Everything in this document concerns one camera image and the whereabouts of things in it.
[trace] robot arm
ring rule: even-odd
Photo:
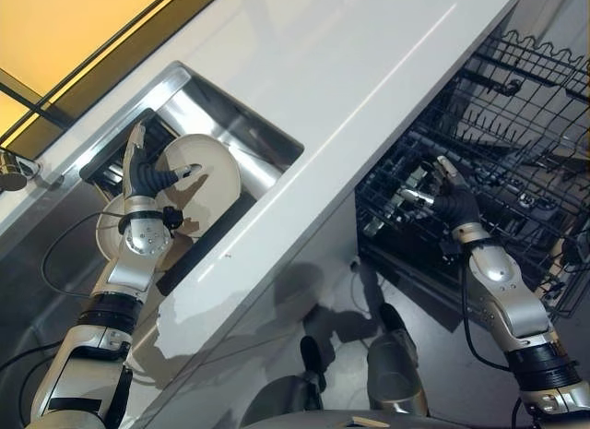
[[[30,429],[116,429],[123,419],[132,379],[124,361],[156,264],[171,245],[154,197],[198,168],[155,171],[146,163],[144,133],[134,126],[124,154],[119,256],[102,271],[42,380]]]
[[[590,422],[590,387],[578,376],[545,307],[525,286],[518,264],[483,229],[478,204],[453,164],[438,157],[449,194],[431,197],[404,189],[402,196],[438,213],[468,252],[469,297],[504,352],[537,426],[571,427]]]

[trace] black joint ring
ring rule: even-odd
[[[125,233],[125,229],[134,219],[163,219],[163,215],[158,210],[139,210],[137,212],[131,212],[130,214],[125,215],[119,220],[119,234],[123,235]]]

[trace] kitchen counter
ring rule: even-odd
[[[110,118],[172,62],[304,146],[159,306],[155,345],[166,359],[192,356],[249,306],[250,292],[295,255],[515,1],[216,0],[45,152],[41,177],[75,181]],[[45,191],[2,194],[0,233]],[[195,316],[202,327],[183,326]],[[127,424],[160,392],[133,384]]]

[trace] black wire basket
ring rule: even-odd
[[[399,195],[436,193],[431,163],[446,155],[525,284],[570,316],[590,280],[589,66],[515,31],[489,36],[358,185],[361,252],[456,283],[450,231]]]

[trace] sink basin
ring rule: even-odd
[[[241,197],[158,281],[159,291],[166,295],[277,182],[302,154],[303,146],[214,84],[175,63],[100,129],[104,139],[80,176],[107,199],[122,191],[124,148],[138,120],[145,122],[145,148],[153,161],[175,138],[205,134],[228,148],[242,178]]]

